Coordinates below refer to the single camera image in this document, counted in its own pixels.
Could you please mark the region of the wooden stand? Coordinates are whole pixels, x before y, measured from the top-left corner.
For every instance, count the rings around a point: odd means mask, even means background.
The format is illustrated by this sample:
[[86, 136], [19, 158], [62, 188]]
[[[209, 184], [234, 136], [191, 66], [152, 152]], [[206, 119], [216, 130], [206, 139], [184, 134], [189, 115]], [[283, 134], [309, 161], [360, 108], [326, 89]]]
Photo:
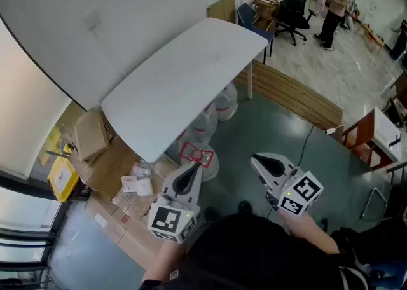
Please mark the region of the wooden stand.
[[265, 31], [269, 31], [277, 17], [279, 3], [280, 0], [254, 0], [256, 14], [252, 24]]

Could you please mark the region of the brown desk with white top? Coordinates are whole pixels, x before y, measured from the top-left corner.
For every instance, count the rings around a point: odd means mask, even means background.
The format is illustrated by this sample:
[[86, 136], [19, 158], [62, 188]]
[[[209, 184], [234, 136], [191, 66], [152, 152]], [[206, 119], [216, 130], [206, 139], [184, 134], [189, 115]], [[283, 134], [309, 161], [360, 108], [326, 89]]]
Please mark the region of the brown desk with white top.
[[401, 132], [375, 107], [342, 133], [343, 145], [372, 170], [401, 161]]

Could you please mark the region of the black bag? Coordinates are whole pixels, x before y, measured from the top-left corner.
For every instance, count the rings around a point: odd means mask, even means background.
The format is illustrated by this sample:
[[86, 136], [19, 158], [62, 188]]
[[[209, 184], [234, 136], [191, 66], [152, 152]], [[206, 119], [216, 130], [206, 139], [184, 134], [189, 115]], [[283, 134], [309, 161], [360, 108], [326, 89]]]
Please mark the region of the black bag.
[[331, 233], [340, 254], [359, 266], [407, 261], [407, 243], [376, 227], [364, 232], [340, 228]]

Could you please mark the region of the black office chair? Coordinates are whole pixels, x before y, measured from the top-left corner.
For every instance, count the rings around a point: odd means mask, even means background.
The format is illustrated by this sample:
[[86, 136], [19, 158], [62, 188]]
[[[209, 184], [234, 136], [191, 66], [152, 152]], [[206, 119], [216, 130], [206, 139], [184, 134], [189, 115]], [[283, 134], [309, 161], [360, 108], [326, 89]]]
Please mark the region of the black office chair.
[[316, 14], [313, 10], [308, 10], [308, 16], [305, 17], [305, 5], [307, 0], [282, 0], [280, 2], [277, 22], [275, 24], [275, 35], [288, 32], [291, 35], [293, 45], [296, 46], [295, 34], [302, 37], [304, 41], [307, 37], [300, 30], [310, 28], [309, 21]]

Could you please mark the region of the clear plastic bag red print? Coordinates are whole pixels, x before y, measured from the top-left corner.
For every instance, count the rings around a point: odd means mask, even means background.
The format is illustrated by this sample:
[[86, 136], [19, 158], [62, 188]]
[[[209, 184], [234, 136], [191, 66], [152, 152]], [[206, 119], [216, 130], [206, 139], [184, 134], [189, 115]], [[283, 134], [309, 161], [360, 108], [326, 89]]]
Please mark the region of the clear plastic bag red print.
[[217, 128], [217, 111], [211, 102], [191, 123], [191, 130], [200, 142], [210, 143]]
[[233, 84], [229, 83], [215, 98], [214, 103], [219, 121], [229, 120], [238, 108], [238, 92]]
[[179, 156], [181, 165], [199, 163], [203, 167], [203, 181], [210, 181], [219, 171], [219, 158], [216, 152], [205, 142], [185, 142]]

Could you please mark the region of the person's black shirt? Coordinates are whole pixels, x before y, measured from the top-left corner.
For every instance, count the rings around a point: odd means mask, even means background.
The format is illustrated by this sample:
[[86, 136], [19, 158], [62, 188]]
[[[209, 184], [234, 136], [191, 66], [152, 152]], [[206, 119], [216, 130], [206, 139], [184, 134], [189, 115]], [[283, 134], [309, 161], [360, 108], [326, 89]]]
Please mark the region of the person's black shirt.
[[139, 290], [370, 290], [343, 255], [328, 255], [255, 214], [211, 223], [163, 281]]

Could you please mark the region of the metal chair frame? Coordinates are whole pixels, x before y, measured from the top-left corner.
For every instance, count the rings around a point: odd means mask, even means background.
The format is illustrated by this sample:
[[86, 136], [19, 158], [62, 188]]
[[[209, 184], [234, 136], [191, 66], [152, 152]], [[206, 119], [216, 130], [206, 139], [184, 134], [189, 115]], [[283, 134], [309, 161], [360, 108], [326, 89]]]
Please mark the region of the metal chair frame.
[[360, 219], [365, 221], [379, 221], [384, 218], [387, 199], [378, 188], [373, 188], [368, 196]]

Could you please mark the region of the person's right forearm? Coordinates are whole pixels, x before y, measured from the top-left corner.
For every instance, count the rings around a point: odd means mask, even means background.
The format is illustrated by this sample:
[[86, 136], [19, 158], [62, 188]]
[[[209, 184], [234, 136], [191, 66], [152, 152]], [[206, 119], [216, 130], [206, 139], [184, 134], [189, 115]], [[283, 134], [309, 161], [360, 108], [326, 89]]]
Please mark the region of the person's right forearm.
[[282, 209], [279, 209], [278, 212], [291, 235], [308, 241], [328, 255], [340, 253], [336, 242], [317, 225], [307, 212], [301, 216]]

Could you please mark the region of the pink garment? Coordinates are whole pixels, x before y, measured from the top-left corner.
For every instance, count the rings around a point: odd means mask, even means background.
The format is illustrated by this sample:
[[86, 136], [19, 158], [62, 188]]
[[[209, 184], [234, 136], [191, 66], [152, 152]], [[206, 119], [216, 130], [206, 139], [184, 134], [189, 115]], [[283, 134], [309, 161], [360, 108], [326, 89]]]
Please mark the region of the pink garment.
[[316, 14], [322, 18], [325, 18], [328, 12], [328, 6], [326, 0], [315, 0]]

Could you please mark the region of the wooden slatted bench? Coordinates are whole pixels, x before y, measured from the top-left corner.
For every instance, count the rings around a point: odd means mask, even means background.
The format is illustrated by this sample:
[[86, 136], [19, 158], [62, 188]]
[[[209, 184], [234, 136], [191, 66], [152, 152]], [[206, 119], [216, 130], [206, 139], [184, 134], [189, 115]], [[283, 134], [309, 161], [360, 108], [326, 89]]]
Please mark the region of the wooden slatted bench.
[[326, 129], [342, 124], [343, 110], [294, 78], [255, 60], [252, 89], [310, 123]]

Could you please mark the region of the large cardboard box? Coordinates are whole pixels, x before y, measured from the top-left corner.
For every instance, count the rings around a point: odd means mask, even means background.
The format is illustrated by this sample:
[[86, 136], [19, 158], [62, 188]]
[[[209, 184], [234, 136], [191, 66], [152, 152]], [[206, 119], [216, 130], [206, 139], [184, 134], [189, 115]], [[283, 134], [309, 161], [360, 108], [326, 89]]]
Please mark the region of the large cardboard box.
[[94, 191], [113, 199], [122, 187], [121, 178], [129, 176], [134, 163], [140, 161], [135, 153], [118, 136], [111, 141], [110, 147], [91, 163], [79, 159], [79, 154], [73, 151], [69, 156], [82, 182]]

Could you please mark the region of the low flat cardboard box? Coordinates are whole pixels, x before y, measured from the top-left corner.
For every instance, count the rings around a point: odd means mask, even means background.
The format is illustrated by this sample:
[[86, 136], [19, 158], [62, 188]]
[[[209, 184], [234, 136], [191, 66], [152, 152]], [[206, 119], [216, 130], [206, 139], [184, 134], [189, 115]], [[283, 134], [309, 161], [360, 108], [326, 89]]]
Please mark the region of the low flat cardboard box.
[[163, 241], [148, 231], [144, 220], [133, 220], [112, 201], [97, 192], [89, 196], [85, 211], [138, 265], [147, 269], [155, 262]]

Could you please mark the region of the blue chair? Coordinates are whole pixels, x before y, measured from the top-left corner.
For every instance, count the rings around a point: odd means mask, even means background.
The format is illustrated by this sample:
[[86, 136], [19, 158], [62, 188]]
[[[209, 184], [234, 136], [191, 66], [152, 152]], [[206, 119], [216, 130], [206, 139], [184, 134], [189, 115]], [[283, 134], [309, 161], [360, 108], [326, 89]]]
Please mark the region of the blue chair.
[[238, 25], [252, 32], [255, 32], [256, 34], [265, 38], [268, 41], [268, 44], [270, 45], [269, 56], [271, 57], [274, 33], [255, 26], [253, 23], [255, 14], [256, 12], [247, 3], [240, 5], [237, 9]]

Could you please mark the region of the window frame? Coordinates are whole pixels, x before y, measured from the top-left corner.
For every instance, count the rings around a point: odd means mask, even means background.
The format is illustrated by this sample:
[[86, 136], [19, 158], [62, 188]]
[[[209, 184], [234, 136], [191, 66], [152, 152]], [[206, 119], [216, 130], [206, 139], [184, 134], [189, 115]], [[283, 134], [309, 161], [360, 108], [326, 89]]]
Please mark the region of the window frame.
[[67, 290], [49, 258], [69, 207], [49, 184], [0, 167], [0, 290]]

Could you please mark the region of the small cardboard box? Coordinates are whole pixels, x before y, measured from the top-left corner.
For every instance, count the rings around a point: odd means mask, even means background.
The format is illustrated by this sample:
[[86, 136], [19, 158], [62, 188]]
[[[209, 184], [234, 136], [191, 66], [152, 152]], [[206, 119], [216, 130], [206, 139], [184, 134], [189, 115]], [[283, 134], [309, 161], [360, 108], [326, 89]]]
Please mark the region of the small cardboard box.
[[110, 147], [105, 125], [98, 111], [88, 111], [80, 116], [74, 135], [80, 160], [93, 160]]

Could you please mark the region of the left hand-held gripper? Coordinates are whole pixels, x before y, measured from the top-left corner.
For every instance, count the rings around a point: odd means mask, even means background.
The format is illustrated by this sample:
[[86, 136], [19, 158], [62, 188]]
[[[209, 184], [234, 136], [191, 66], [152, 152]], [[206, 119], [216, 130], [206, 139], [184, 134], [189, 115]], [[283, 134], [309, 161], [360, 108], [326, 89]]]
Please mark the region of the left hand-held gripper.
[[177, 200], [160, 195], [151, 204], [148, 230], [155, 237], [182, 244], [193, 233], [200, 207], [191, 203], [197, 203], [203, 174], [200, 163], [190, 163], [179, 167], [165, 179], [162, 193]]

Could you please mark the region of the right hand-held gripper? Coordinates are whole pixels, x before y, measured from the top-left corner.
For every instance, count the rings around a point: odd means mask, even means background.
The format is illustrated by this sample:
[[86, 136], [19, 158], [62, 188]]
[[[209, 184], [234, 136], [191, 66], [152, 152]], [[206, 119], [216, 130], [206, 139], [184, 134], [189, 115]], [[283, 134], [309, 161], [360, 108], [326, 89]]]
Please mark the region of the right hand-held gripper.
[[313, 206], [324, 190], [310, 171], [304, 172], [294, 167], [290, 160], [277, 153], [253, 154], [251, 167], [261, 182], [271, 189], [266, 192], [266, 199], [275, 210], [281, 209], [301, 216]]

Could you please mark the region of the white paper packets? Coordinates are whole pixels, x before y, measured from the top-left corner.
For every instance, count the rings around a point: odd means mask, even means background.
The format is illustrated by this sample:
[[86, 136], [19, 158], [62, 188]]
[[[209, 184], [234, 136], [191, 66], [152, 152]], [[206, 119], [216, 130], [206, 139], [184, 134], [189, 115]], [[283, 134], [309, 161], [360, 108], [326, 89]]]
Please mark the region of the white paper packets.
[[122, 191], [124, 193], [136, 193], [140, 197], [153, 195], [150, 169], [133, 165], [129, 176], [122, 176]]

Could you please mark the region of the yellow plastic bin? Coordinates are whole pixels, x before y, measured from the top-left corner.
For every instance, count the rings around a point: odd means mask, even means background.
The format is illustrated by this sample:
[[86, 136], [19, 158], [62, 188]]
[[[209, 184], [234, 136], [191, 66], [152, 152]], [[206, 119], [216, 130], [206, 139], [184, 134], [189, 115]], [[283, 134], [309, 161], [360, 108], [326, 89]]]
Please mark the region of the yellow plastic bin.
[[79, 181], [79, 174], [68, 160], [69, 155], [56, 156], [47, 177], [55, 198], [61, 203], [68, 201]]

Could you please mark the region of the person's left forearm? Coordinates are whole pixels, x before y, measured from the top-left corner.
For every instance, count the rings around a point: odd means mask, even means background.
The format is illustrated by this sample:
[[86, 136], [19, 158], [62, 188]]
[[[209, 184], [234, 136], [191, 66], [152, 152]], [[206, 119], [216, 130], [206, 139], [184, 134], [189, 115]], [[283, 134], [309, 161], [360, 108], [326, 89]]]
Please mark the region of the person's left forearm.
[[145, 271], [142, 282], [163, 281], [175, 270], [179, 261], [185, 257], [186, 245], [165, 240], [153, 264]]

